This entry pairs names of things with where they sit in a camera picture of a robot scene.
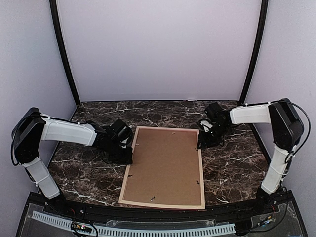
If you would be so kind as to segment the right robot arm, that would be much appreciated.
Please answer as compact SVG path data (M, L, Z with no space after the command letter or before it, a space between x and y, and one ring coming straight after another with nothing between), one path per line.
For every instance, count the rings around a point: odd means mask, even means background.
M263 214L270 208L272 196L281 189L292 160L309 138L311 123L308 114L288 98L243 104L231 109L224 109L219 103L212 102L204 113L206 118L198 121L197 149L222 146L225 134L242 124L256 128L270 127L273 152L269 155L268 171L252 204L256 214Z

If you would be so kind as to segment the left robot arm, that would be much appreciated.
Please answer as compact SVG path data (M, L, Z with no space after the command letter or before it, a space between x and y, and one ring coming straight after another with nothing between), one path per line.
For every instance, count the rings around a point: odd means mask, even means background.
M77 122L43 114L31 107L11 132L10 159L13 166L23 166L50 207L59 215L66 215L70 205L63 200L62 191L41 159L43 142L72 143L104 152L110 163L133 163L131 140L133 132L122 120L100 126L92 121Z

